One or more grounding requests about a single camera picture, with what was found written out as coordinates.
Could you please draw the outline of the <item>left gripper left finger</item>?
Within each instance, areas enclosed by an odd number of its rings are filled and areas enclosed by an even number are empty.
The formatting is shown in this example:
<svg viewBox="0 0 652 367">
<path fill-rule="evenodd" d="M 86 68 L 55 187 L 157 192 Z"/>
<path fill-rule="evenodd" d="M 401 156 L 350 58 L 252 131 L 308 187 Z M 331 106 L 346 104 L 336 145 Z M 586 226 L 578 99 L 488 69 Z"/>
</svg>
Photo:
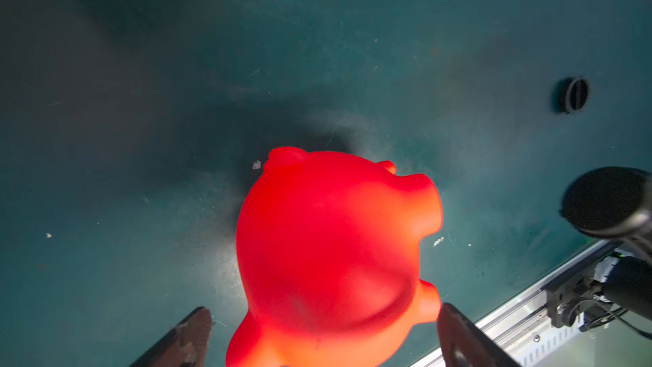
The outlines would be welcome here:
<svg viewBox="0 0 652 367">
<path fill-rule="evenodd" d="M 131 367 L 205 366 L 212 326 L 212 314 L 208 308 L 194 309 Z"/>
</svg>

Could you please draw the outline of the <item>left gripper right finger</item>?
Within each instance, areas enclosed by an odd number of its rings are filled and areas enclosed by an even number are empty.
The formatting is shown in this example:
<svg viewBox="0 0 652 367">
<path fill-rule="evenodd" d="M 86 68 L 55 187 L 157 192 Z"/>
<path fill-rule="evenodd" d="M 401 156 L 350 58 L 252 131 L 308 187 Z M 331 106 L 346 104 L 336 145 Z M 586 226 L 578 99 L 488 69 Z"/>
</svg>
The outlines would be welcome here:
<svg viewBox="0 0 652 367">
<path fill-rule="evenodd" d="M 450 303 L 441 306 L 436 329 L 447 367 L 520 367 Z"/>
</svg>

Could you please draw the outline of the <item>red piggy bank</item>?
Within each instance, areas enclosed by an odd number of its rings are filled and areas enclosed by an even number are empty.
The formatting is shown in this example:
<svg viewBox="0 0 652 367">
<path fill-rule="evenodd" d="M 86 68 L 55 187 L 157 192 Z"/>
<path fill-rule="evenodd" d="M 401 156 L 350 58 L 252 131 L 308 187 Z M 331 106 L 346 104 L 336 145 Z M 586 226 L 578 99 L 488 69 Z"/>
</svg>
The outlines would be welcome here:
<svg viewBox="0 0 652 367">
<path fill-rule="evenodd" d="M 341 152 L 272 150 L 236 233 L 246 317 L 229 366 L 378 366 L 441 312 L 419 244 L 441 229 L 424 174 Z"/>
</svg>

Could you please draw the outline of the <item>black round plug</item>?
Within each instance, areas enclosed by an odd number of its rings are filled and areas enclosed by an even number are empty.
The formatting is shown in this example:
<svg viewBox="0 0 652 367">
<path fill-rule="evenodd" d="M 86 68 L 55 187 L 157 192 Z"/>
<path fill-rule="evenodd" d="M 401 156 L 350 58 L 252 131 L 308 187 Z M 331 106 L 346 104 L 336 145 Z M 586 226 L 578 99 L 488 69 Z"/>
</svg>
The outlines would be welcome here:
<svg viewBox="0 0 652 367">
<path fill-rule="evenodd" d="M 553 91 L 553 111 L 559 114 L 577 114 L 584 110 L 590 97 L 590 85 L 584 76 L 560 80 Z"/>
</svg>

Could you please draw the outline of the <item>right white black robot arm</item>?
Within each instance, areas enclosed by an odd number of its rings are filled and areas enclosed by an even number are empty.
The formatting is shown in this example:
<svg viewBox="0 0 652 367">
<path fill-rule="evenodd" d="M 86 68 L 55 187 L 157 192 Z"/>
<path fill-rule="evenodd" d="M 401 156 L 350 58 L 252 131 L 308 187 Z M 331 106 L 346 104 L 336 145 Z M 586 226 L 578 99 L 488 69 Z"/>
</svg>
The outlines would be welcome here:
<svg viewBox="0 0 652 367">
<path fill-rule="evenodd" d="M 651 174 L 624 167 L 587 172 L 566 189 L 560 214 L 581 234 L 621 242 L 633 253 L 601 262 L 600 292 L 651 319 Z"/>
</svg>

